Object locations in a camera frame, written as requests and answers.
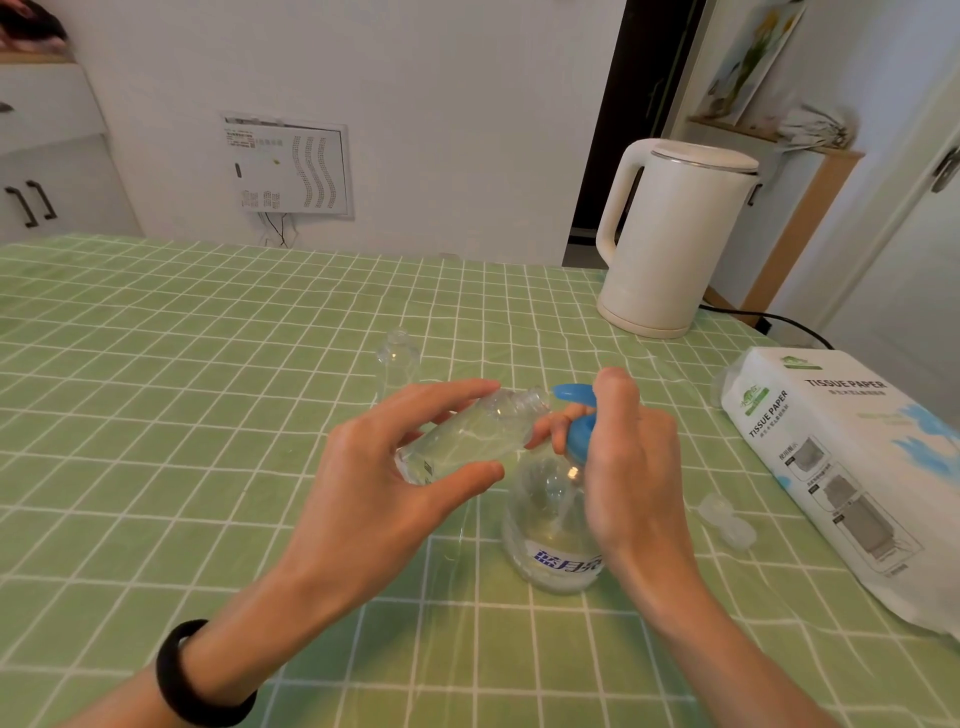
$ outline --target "bottle label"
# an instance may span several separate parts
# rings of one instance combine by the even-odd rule
[[[554,571],[587,573],[603,569],[603,556],[600,554],[564,553],[535,541],[526,541],[524,544],[528,556]]]

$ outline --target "kettle handle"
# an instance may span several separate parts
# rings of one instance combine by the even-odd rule
[[[616,224],[620,222],[623,207],[630,197],[630,190],[634,186],[637,172],[646,166],[650,153],[660,143],[659,139],[640,139],[631,144],[620,158],[620,165],[616,168],[616,176],[610,188],[610,196],[603,208],[600,218],[600,227],[597,228],[597,252],[607,265],[613,264],[613,254],[616,253]]]

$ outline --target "black wristband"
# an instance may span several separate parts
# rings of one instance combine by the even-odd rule
[[[256,692],[240,705],[222,706],[205,703],[190,687],[180,663],[180,642],[192,637],[206,624],[206,619],[193,619],[174,627],[156,654],[156,683],[170,710],[182,720],[201,728],[230,728],[253,710]]]

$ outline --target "dark doorway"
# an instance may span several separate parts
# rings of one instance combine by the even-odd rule
[[[627,0],[593,132],[571,243],[593,245],[623,150],[659,136],[706,0]]]

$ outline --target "electric kettle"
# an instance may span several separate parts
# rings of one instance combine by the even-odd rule
[[[610,266],[597,301],[600,315],[641,336],[683,336],[756,184],[757,167],[739,152],[681,141],[640,139],[627,147],[597,230],[597,251]]]

